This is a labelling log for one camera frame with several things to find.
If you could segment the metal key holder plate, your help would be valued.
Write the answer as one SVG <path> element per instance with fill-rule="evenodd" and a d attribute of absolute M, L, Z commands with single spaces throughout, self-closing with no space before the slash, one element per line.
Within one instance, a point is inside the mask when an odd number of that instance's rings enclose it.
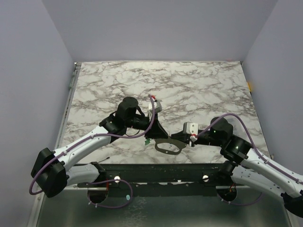
<path fill-rule="evenodd" d="M 186 146 L 186 143 L 171 138 L 155 140 L 155 149 L 167 155 L 178 155 Z"/>

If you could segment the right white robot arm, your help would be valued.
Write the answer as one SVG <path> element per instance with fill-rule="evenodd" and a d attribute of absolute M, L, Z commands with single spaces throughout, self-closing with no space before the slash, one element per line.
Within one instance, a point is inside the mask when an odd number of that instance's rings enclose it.
<path fill-rule="evenodd" d="M 303 176 L 264 155 L 252 139 L 245 140 L 235 135 L 233 125 L 224 116 L 213 118 L 204 130 L 199 130 L 197 123 L 186 122 L 183 130 L 171 137 L 191 147 L 221 147 L 220 153 L 227 165 L 217 174 L 221 184 L 234 182 L 271 194 L 282 201 L 289 212 L 303 216 Z"/>

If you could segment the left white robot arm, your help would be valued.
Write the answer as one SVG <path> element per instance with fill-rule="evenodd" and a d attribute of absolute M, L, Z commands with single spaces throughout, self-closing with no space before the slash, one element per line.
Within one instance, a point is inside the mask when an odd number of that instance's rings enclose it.
<path fill-rule="evenodd" d="M 154 96 L 149 96 L 149 99 L 148 114 L 142 112 L 137 99 L 125 97 L 117 110 L 87 135 L 53 151 L 49 148 L 41 150 L 31 171 L 33 181 L 29 193 L 36 194 L 33 191 L 35 183 L 48 198 L 58 195 L 71 184 L 101 186 L 105 179 L 101 167 L 97 163 L 78 166 L 81 159 L 117 139 L 129 140 L 141 136 L 154 140 L 168 138 L 158 120 L 158 113 L 162 111 L 161 103 Z"/>

